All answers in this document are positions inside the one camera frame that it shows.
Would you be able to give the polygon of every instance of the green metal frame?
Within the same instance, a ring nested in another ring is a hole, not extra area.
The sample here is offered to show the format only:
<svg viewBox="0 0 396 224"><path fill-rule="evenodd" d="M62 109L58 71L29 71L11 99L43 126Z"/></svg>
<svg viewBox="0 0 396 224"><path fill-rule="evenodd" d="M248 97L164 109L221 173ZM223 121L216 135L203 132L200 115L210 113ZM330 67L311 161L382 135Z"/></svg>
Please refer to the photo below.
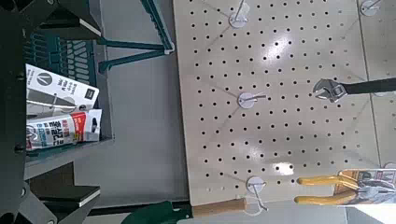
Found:
<svg viewBox="0 0 396 224"><path fill-rule="evenodd" d="M101 39L97 40L98 45L105 45L109 48L150 49L152 51L136 54L124 58L100 62L99 63L100 73L104 73L107 69L110 70L112 67L117 65L134 63L150 58L156 58L166 54L170 54L173 51L175 51L175 44L171 40L166 24L163 20L163 15L161 14L158 5L154 2L154 0L141 0L141 2L147 13L150 15L151 20L154 22L155 28L158 31L158 35L160 36L162 44L156 45L156 44L144 44L144 43L135 43L135 42L110 41L102 37Z"/></svg>

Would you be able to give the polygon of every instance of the red label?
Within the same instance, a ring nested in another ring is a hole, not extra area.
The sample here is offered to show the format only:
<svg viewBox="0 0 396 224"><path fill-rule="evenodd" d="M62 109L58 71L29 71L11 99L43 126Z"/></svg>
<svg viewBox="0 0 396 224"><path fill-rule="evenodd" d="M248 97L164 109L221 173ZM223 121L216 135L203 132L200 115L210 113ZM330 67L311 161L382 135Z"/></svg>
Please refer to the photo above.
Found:
<svg viewBox="0 0 396 224"><path fill-rule="evenodd" d="M84 141L85 119L87 118L84 112L72 114L72 119L75 123L75 140L78 142Z"/></svg>

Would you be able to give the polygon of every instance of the floor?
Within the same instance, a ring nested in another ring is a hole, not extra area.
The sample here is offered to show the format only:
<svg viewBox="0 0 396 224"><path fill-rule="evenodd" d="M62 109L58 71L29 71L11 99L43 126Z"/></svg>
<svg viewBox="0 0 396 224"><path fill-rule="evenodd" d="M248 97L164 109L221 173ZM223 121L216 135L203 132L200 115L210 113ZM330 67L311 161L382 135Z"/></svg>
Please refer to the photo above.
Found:
<svg viewBox="0 0 396 224"><path fill-rule="evenodd" d="M171 1L161 7L173 34ZM106 38L160 43L140 1L103 0L102 11ZM135 53L108 49L108 58ZM76 183L102 187L98 207L187 200L176 54L114 67L108 80L116 143L76 161Z"/></svg>

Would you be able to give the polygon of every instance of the yellow pliers handle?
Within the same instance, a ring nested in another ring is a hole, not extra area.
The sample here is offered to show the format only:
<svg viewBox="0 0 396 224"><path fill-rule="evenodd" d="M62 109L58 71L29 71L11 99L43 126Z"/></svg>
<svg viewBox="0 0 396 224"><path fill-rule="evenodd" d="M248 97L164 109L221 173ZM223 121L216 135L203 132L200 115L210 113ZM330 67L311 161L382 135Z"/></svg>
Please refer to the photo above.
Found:
<svg viewBox="0 0 396 224"><path fill-rule="evenodd" d="M357 193L355 190L359 189L359 185L355 180L341 175L324 175L309 178L299 178L297 183L305 186L342 184L351 189L344 193L330 197L299 196L294 199L296 203L303 204L337 205L348 203L356 198Z"/></svg>
<svg viewBox="0 0 396 224"><path fill-rule="evenodd" d="M298 178L297 183L306 186L342 184L350 189L359 189L358 183L341 175L323 175L308 178Z"/></svg>
<svg viewBox="0 0 396 224"><path fill-rule="evenodd" d="M357 193L354 190L348 190L330 197L298 196L294 198L294 201L300 204L339 205L350 202L356 196Z"/></svg>

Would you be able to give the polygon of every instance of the pliers jaw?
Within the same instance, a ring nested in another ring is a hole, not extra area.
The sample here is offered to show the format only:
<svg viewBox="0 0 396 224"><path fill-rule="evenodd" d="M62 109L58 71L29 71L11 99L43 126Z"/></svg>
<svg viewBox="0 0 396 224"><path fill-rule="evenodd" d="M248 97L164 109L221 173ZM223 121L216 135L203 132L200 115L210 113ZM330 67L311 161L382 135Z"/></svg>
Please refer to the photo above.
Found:
<svg viewBox="0 0 396 224"><path fill-rule="evenodd" d="M331 103L337 103L342 97L347 95L345 87L331 79L321 79L314 87L314 93L322 93L317 98L322 100L330 100Z"/></svg>

